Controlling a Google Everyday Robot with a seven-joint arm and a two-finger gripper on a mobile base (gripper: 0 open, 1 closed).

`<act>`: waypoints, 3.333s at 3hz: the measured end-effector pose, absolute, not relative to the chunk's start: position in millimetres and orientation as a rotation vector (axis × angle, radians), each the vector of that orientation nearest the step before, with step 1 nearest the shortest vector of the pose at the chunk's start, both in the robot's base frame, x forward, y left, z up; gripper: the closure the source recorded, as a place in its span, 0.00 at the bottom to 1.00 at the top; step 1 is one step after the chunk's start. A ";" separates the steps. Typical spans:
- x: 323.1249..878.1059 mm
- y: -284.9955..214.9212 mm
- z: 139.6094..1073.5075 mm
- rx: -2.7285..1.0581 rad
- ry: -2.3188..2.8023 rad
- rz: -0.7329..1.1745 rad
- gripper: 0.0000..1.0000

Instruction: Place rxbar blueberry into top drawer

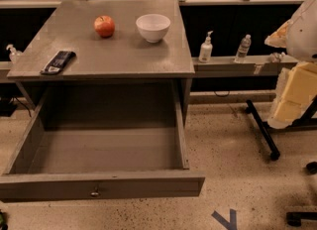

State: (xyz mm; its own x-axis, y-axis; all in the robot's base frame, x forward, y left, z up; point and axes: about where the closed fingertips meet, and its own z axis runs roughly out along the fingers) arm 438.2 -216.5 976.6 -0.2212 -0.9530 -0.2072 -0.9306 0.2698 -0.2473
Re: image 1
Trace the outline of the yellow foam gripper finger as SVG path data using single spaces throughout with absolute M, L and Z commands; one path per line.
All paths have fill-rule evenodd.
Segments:
M 283 129 L 299 119 L 317 95 L 317 64 L 300 62 L 292 69 L 283 68 L 275 94 L 267 123 Z
M 289 23 L 289 20 L 283 23 L 275 32 L 266 37 L 264 43 L 270 47 L 285 49 L 287 45 L 287 31 Z

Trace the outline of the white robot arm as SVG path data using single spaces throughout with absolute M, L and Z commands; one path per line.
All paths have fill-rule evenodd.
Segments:
M 271 128 L 283 129 L 302 117 L 317 96 L 317 0 L 305 0 L 264 43 L 286 48 L 298 60 L 292 69 L 281 70 L 267 119 Z

